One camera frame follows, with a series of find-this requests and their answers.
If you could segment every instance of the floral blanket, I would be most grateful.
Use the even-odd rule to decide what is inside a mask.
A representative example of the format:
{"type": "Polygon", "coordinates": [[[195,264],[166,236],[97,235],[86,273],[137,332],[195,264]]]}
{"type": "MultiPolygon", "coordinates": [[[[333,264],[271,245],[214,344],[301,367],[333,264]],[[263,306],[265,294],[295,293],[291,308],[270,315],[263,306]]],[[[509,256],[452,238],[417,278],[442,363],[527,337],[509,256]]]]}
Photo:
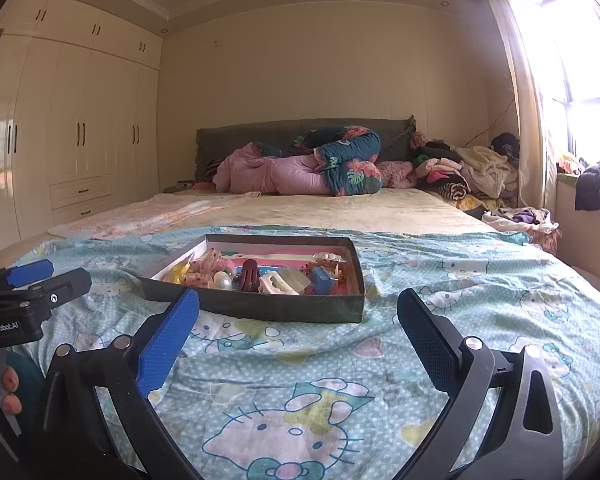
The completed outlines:
{"type": "MultiPolygon", "coordinates": [[[[414,288],[436,314],[490,348],[535,344],[560,412],[564,476],[600,435],[600,293],[526,234],[396,235],[280,226],[206,227],[119,240],[46,242],[19,261],[83,266],[90,293],[54,310],[23,346],[46,370],[54,349],[101,348],[133,334],[165,303],[138,276],[204,233],[346,236],[365,277],[360,324],[236,319],[201,311],[167,381],[149,395],[184,455],[209,480],[386,480],[433,425],[435,390],[397,322],[414,288]]],[[[139,465],[110,398],[100,397],[120,453],[139,465]]],[[[487,397],[457,465],[473,457],[495,406],[487,397]]]]}

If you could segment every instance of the pink blanket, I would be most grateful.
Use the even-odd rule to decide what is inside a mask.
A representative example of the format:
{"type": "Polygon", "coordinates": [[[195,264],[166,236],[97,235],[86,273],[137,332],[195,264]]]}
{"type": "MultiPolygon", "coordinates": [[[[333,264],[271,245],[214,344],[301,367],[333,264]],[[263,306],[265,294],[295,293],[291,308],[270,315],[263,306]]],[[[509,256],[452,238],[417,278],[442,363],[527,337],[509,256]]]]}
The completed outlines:
{"type": "Polygon", "coordinates": [[[318,161],[313,154],[265,158],[250,142],[220,164],[214,184],[219,192],[328,195],[330,191],[324,175],[314,171],[317,167],[318,161]]]}

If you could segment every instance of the pink fabric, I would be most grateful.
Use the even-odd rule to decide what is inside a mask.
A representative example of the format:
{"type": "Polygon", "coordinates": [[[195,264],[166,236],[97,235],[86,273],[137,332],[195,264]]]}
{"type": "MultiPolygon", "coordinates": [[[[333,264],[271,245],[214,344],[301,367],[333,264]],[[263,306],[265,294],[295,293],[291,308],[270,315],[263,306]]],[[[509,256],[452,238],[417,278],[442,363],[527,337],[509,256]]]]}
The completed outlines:
{"type": "Polygon", "coordinates": [[[440,180],[441,178],[449,178],[447,173],[442,173],[441,171],[431,171],[427,175],[427,182],[433,184],[435,181],[440,180]]]}
{"type": "Polygon", "coordinates": [[[416,177],[425,178],[431,171],[440,173],[455,173],[462,170],[462,164],[458,164],[448,158],[430,158],[425,160],[416,168],[416,177]]]}
{"type": "Polygon", "coordinates": [[[382,175],[382,187],[394,189],[408,189],[416,186],[416,176],[413,173],[413,164],[400,160],[378,162],[376,168],[382,175]]]}
{"type": "Polygon", "coordinates": [[[220,164],[214,184],[219,192],[330,194],[324,175],[314,171],[317,166],[313,154],[263,158],[260,150],[250,142],[220,164]]]}

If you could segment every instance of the gray headboard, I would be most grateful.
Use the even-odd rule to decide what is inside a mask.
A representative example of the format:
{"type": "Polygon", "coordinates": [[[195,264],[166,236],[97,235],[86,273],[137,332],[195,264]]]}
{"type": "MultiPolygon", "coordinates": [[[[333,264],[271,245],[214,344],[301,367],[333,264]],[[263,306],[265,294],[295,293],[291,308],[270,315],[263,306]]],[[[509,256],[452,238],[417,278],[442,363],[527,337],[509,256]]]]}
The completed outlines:
{"type": "Polygon", "coordinates": [[[198,130],[198,155],[196,180],[204,180],[206,164],[213,158],[225,158],[252,140],[260,140],[279,148],[290,146],[295,139],[323,126],[355,124],[366,126],[380,135],[381,151],[378,162],[406,160],[409,151],[409,134],[415,131],[413,116],[406,120],[389,119],[305,119],[272,121],[269,123],[237,124],[222,128],[198,130]]]}

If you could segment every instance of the drawer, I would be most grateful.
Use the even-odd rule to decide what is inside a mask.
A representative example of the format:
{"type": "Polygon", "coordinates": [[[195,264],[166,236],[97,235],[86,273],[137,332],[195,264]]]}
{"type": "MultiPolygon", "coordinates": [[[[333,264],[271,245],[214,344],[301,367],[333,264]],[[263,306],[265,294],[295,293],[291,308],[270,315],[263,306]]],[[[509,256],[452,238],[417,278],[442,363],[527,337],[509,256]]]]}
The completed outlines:
{"type": "Polygon", "coordinates": [[[102,213],[114,207],[113,197],[106,196],[104,198],[94,198],[79,204],[68,205],[59,209],[54,209],[54,224],[68,224],[86,218],[87,216],[102,213]]]}
{"type": "Polygon", "coordinates": [[[97,176],[55,184],[49,186],[49,192],[51,194],[51,209],[57,209],[92,198],[110,195],[112,193],[111,177],[97,176]]]}

